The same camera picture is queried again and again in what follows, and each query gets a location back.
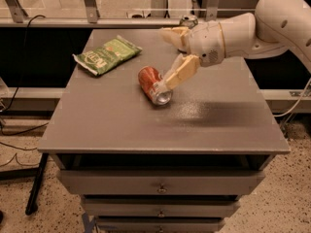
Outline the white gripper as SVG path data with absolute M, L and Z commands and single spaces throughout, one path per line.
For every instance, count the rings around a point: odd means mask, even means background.
M 187 56 L 182 54 L 177 56 L 171 68 L 158 83 L 159 92 L 173 90 L 191 78 L 200 64 L 202 67 L 209 67 L 220 64 L 225 59 L 223 30 L 217 21 L 198 24 L 191 31 L 186 26 L 161 28 L 159 35 L 164 42 L 182 52 L 187 51 L 188 40 L 188 53 L 191 53 Z

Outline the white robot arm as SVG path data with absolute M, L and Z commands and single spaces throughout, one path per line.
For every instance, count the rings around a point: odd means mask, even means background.
M 311 8 L 304 0 L 259 0 L 255 11 L 189 29 L 162 28 L 162 39 L 182 53 L 156 86 L 167 92 L 191 78 L 200 67 L 241 56 L 277 56 L 290 50 L 311 71 Z

